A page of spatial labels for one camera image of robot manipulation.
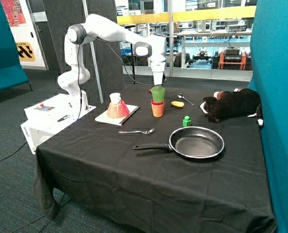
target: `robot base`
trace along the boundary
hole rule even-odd
[[[28,120],[21,124],[21,129],[32,154],[40,144],[96,108],[82,107],[79,116],[79,109],[73,109],[70,103],[70,95],[58,94],[24,110]]]

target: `blue chair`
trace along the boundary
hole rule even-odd
[[[16,43],[0,3],[0,90],[28,82],[29,79],[20,65]]]
[[[288,233],[288,0],[257,2],[251,52],[248,87],[261,96],[261,138],[277,232]]]

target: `stuffed toy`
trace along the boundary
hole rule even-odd
[[[232,117],[257,117],[263,126],[260,95],[251,89],[235,89],[233,92],[215,92],[213,96],[203,98],[200,105],[209,122],[220,123]]]

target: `metal spoon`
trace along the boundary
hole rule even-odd
[[[178,93],[177,97],[179,97],[180,99],[184,99],[184,100],[186,100],[188,103],[190,103],[191,105],[193,105],[193,103],[190,102],[188,99],[186,99],[186,98],[183,96],[182,93]]]
[[[151,132],[153,132],[155,129],[151,129],[151,130],[148,130],[148,131],[119,131],[119,133],[144,133],[144,134],[150,134]]]

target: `fork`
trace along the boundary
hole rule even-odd
[[[151,132],[153,132],[155,129],[151,129],[148,131],[119,131],[119,133],[144,133],[144,134],[150,134]]]

